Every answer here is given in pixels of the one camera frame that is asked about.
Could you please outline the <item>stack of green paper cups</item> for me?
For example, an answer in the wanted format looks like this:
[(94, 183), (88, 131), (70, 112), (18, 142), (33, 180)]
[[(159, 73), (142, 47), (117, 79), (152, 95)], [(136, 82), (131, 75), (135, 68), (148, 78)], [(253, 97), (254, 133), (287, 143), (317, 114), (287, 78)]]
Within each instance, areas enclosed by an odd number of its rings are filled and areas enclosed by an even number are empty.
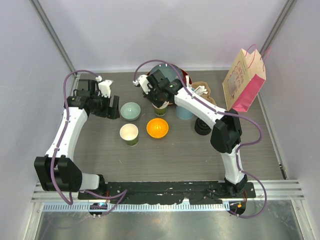
[(167, 112), (168, 105), (169, 105), (168, 101), (165, 101), (161, 107), (156, 107), (154, 104), (152, 104), (154, 109), (154, 114), (158, 117), (164, 116)]

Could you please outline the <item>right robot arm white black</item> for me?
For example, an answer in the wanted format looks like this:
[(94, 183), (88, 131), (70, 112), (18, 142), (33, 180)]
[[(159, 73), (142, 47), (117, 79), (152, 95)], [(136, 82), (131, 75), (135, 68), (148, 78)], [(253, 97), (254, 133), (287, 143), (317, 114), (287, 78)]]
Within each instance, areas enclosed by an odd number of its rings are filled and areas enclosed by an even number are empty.
[(225, 190), (233, 198), (243, 193), (248, 181), (242, 172), (240, 153), (237, 150), (241, 142), (242, 129), (238, 113), (226, 111), (194, 93), (188, 81), (182, 79), (168, 80), (157, 70), (153, 74), (140, 75), (135, 81), (141, 87), (143, 97), (156, 107), (172, 103), (192, 112), (211, 129), (210, 144), (221, 154), (225, 169)]

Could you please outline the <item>black plastic coffee lid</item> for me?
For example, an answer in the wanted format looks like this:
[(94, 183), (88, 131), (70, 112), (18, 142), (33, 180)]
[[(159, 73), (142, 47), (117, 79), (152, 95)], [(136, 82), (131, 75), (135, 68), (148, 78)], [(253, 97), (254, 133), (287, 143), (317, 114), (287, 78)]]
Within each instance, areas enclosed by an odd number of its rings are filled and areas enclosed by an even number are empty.
[(200, 118), (197, 118), (194, 124), (194, 130), (197, 134), (201, 136), (208, 135), (212, 129)]

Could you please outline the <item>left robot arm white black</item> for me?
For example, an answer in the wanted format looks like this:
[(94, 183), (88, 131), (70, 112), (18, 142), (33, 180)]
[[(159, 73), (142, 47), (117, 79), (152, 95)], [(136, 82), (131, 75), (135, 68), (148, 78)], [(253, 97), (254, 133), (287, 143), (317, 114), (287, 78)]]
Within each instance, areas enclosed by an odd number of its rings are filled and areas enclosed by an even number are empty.
[(88, 190), (93, 198), (100, 200), (107, 193), (103, 175), (81, 172), (74, 163), (74, 152), (89, 115), (118, 119), (120, 98), (111, 95), (112, 80), (102, 80), (98, 76), (95, 80), (81, 79), (79, 83), (66, 99), (62, 122), (52, 145), (44, 156), (35, 159), (34, 168), (44, 191)]

